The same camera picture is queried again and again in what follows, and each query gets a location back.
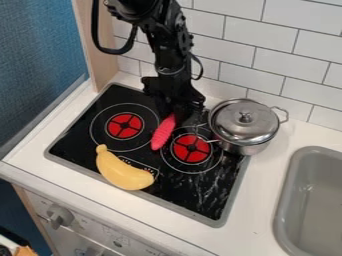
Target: yellow banana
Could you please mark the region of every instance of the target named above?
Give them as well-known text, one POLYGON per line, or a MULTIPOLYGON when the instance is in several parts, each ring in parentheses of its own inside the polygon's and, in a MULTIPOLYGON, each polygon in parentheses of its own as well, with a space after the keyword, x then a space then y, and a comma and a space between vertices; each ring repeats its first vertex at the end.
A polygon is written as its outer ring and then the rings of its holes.
POLYGON ((139 190, 153 184, 151 173, 124 163, 109 152, 106 145, 99 145, 96 153, 97 168, 115 186, 125 190, 139 190))

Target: pot lid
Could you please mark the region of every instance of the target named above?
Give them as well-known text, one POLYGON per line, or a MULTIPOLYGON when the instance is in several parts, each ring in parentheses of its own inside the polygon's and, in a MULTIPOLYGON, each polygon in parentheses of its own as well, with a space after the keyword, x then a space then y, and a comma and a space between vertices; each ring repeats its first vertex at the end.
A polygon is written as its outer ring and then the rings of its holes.
POLYGON ((274 137, 279 128, 279 118, 272 109, 249 99, 235 102, 218 109, 213 116, 213 128, 221 138, 248 146, 274 137))

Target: pot handle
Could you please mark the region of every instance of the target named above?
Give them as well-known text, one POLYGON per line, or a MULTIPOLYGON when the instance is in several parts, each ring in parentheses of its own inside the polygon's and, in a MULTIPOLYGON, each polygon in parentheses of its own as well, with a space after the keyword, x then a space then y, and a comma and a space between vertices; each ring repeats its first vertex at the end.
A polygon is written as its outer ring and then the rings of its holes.
POLYGON ((280 121, 281 124, 289 121, 289 119, 290 119, 289 111, 287 111, 286 109, 280 108, 280 107, 276 107, 276 106, 271 107, 271 109, 278 109, 279 111, 282 111, 285 113, 285 119, 283 121, 280 121))
MULTIPOLYGON (((195 134, 196 134, 196 136, 198 136, 198 128, 199 127, 203 127, 203 126, 205 126, 205 125, 207 125, 208 123, 203 123, 203 124, 197 124, 196 126, 195 126, 195 134)), ((211 143, 216 143, 216 142, 220 142, 220 140, 204 140, 204 139, 202 139, 205 143, 208 143, 208 144, 211 144, 211 143)))

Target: oven door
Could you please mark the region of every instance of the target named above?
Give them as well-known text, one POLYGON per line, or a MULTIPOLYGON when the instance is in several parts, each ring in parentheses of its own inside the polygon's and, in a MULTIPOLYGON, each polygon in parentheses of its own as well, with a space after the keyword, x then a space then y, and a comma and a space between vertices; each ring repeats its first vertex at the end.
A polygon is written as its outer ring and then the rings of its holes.
POLYGON ((53 229, 48 219, 39 216, 46 232, 54 241, 60 256, 126 256, 108 248, 91 238, 76 233, 70 228, 61 226, 57 230, 53 229))

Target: sink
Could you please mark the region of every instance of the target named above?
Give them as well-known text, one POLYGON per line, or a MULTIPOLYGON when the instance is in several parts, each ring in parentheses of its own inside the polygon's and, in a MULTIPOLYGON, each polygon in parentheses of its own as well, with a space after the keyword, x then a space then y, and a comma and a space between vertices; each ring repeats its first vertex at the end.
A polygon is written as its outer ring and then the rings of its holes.
POLYGON ((306 147, 291 158, 274 223, 294 256, 342 256, 342 153, 306 147))

